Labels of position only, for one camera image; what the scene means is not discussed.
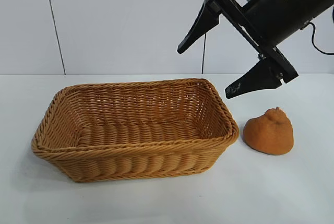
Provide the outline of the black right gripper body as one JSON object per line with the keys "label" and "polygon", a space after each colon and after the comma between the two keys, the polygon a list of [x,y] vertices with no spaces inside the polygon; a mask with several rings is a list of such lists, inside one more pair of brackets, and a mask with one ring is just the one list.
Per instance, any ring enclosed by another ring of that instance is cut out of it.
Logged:
{"label": "black right gripper body", "polygon": [[261,60],[275,66],[276,76],[288,83],[297,71],[277,46],[304,26],[300,14],[293,14],[296,0],[254,0],[244,7],[235,0],[212,0],[233,27],[258,52]]}

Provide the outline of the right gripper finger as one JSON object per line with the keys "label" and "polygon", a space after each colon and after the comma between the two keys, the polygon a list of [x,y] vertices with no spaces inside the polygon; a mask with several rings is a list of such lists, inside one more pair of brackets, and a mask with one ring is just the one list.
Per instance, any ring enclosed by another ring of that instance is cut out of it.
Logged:
{"label": "right gripper finger", "polygon": [[204,0],[190,31],[178,45],[177,52],[184,53],[194,42],[219,24],[219,6],[212,0]]}
{"label": "right gripper finger", "polygon": [[276,76],[275,66],[268,60],[259,61],[242,77],[228,85],[225,89],[227,99],[249,92],[276,89],[282,85]]}

